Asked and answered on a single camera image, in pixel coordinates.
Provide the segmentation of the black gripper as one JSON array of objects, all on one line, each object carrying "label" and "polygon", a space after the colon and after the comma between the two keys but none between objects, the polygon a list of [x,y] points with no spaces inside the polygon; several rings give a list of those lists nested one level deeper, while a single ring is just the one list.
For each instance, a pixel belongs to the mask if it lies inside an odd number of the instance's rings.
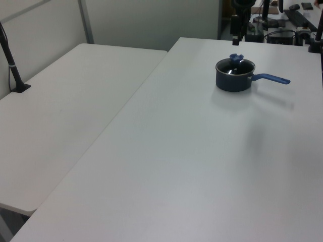
[{"label": "black gripper", "polygon": [[256,0],[232,0],[232,7],[235,9],[237,15],[231,16],[231,27],[230,33],[232,34],[232,44],[238,46],[239,42],[243,40],[247,33],[251,8],[254,6]]}]

